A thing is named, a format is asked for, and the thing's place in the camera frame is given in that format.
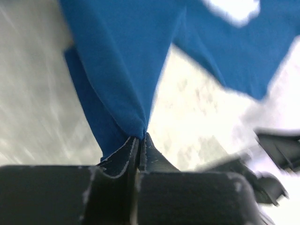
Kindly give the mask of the blue printed t-shirt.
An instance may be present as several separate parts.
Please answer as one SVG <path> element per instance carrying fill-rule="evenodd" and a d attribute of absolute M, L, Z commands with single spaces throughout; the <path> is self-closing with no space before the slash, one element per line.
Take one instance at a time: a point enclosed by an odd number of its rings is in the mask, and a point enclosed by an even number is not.
<path fill-rule="evenodd" d="M 262 0 L 235 27 L 198 0 L 62 0 L 74 45 L 67 66 L 103 158 L 142 140 L 156 85 L 175 44 L 229 89 L 262 99 L 300 33 L 297 0 Z"/>

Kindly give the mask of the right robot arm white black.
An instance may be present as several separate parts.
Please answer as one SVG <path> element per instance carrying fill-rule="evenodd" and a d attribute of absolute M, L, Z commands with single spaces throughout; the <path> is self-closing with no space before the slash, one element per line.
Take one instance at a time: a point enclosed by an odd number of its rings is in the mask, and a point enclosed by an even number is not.
<path fill-rule="evenodd" d="M 236 130 L 225 144 L 227 156 L 214 158 L 197 171 L 236 172 L 253 187 L 265 225 L 300 223 L 300 130 Z"/>

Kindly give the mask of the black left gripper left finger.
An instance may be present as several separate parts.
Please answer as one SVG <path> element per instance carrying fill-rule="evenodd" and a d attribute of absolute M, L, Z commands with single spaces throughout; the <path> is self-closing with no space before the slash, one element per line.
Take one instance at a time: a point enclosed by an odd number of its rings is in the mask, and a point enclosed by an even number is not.
<path fill-rule="evenodd" d="M 3 225 L 128 225 L 140 143 L 129 138 L 99 165 L 6 165 Z"/>

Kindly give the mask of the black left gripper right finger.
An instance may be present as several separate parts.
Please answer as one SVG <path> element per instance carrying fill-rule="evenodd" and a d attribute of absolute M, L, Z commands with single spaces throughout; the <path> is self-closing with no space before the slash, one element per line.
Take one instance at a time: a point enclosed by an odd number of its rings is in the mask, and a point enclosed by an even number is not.
<path fill-rule="evenodd" d="M 140 225 L 258 225 L 260 216 L 247 180 L 232 172 L 181 172 L 142 143 L 137 183 Z"/>

